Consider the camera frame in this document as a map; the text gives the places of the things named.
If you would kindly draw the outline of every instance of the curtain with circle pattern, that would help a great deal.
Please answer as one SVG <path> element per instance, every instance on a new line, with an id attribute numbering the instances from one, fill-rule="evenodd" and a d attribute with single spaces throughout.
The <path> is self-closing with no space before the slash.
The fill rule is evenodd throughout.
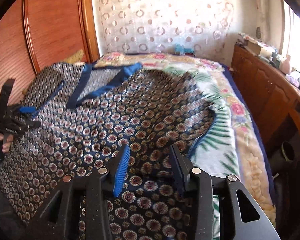
<path id="1" fill-rule="evenodd" d="M 103 53 L 174 51 L 176 44 L 197 57 L 222 59 L 232 22 L 231 0 L 96 0 L 96 26 Z"/>

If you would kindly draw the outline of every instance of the wooden panel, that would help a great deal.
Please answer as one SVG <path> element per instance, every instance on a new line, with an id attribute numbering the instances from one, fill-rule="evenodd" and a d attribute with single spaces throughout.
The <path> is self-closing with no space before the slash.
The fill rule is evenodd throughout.
<path id="1" fill-rule="evenodd" d="M 254 62 L 250 58 L 245 58 L 242 63 L 240 70 L 240 76 L 242 77 L 242 88 L 240 90 L 243 99 L 247 102 L 251 100 L 252 89 L 251 86 L 254 84 L 254 75 L 256 74 L 257 68 Z"/>
<path id="2" fill-rule="evenodd" d="M 254 85 L 253 93 L 251 94 L 251 103 L 249 109 L 252 113 L 254 119 L 257 119 L 259 114 L 263 110 L 263 106 L 267 102 L 270 94 L 270 76 L 263 68 L 258 64 L 256 74 L 254 76 L 253 83 Z"/>
<path id="3" fill-rule="evenodd" d="M 28 21 L 34 52 L 40 69 L 83 49 L 78 0 L 28 0 Z"/>
<path id="4" fill-rule="evenodd" d="M 33 48 L 33 43 L 32 43 L 32 38 L 31 38 L 29 18 L 28 18 L 28 16 L 29 16 L 28 15 L 29 14 L 28 5 L 29 5 L 29 0 L 23 0 L 23 22 L 24 22 L 26 41 L 27 41 L 27 45 L 28 45 L 31 62 L 34 67 L 35 73 L 38 74 L 40 72 L 40 66 L 39 66 L 38 59 L 37 59 L 37 56 L 36 56 L 34 48 Z"/>
<path id="5" fill-rule="evenodd" d="M 264 143 L 268 142 L 271 135 L 287 117 L 294 102 L 293 96 L 277 84 L 271 85 L 269 93 L 270 97 L 256 120 Z"/>
<path id="6" fill-rule="evenodd" d="M 9 103 L 16 103 L 34 77 L 24 34 L 23 0 L 16 0 L 0 21 L 0 91 L 8 78 L 15 78 Z"/>
<path id="7" fill-rule="evenodd" d="M 234 69 L 233 79 L 236 83 L 238 89 L 241 91 L 243 89 L 243 79 L 241 76 L 241 68 L 243 64 L 243 57 L 238 51 L 234 51 L 231 66 Z"/>
<path id="8" fill-rule="evenodd" d="M 88 52 L 92 62 L 100 58 L 99 48 L 97 43 L 96 29 L 94 25 L 92 0 L 82 0 L 82 13 Z"/>

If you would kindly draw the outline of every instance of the window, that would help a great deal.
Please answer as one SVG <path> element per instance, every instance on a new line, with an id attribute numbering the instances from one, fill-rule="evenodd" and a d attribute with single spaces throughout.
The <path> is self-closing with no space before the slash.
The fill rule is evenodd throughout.
<path id="1" fill-rule="evenodd" d="M 285 30 L 282 55 L 291 56 L 290 65 L 300 71 L 300 18 L 284 2 Z"/>

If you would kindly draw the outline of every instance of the black clamp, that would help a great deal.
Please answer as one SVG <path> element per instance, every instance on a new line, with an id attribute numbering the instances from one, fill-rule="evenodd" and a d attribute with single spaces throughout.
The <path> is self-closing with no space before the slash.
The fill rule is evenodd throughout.
<path id="1" fill-rule="evenodd" d="M 181 196 L 196 200 L 192 240 L 213 238 L 213 196 L 219 199 L 220 240 L 280 240 L 270 220 L 235 175 L 209 176 L 170 146 L 169 160 Z"/>
<path id="2" fill-rule="evenodd" d="M 19 121 L 16 115 L 20 113 L 20 104 L 8 106 L 9 97 L 12 91 L 15 79 L 8 79 L 2 86 L 0 93 L 0 133 L 4 135 L 4 139 L 0 141 L 0 160 L 4 159 L 2 152 L 2 145 L 5 143 L 9 134 L 20 136 L 24 134 L 29 128 L 38 128 L 41 122 L 24 120 Z"/>
<path id="3" fill-rule="evenodd" d="M 106 196 L 118 197 L 122 191 L 130 158 L 130 148 L 122 144 L 106 167 L 89 176 L 63 177 L 31 219 L 22 240 L 72 240 L 79 236 L 80 202 L 86 199 L 86 240 L 111 240 Z"/>

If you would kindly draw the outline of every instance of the cabinet door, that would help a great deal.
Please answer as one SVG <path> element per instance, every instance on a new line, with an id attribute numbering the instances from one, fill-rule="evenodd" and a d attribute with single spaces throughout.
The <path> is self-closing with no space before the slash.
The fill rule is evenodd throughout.
<path id="1" fill-rule="evenodd" d="M 256 74 L 254 75 L 253 83 L 253 91 L 247 104 L 253 118 L 256 120 L 270 96 L 270 75 L 260 66 L 260 64 L 258 65 Z"/>
<path id="2" fill-rule="evenodd" d="M 238 89 L 242 87 L 241 85 L 242 78 L 240 76 L 240 72 L 241 72 L 243 60 L 244 58 L 242 57 L 241 53 L 238 50 L 235 50 L 233 54 L 231 66 L 234 70 L 233 79 Z"/>
<path id="3" fill-rule="evenodd" d="M 271 84 L 269 94 L 269 99 L 256 122 L 264 143 L 269 141 L 271 135 L 286 118 L 294 102 L 293 95 L 274 83 Z"/>
<path id="4" fill-rule="evenodd" d="M 257 68 L 254 63 L 254 60 L 245 57 L 243 59 L 243 63 L 240 70 L 240 93 L 242 94 L 242 97 L 244 101 L 247 103 L 248 108 L 250 108 L 250 102 L 251 97 L 254 95 L 255 90 L 255 82 L 254 82 L 254 76 L 256 74 Z"/>

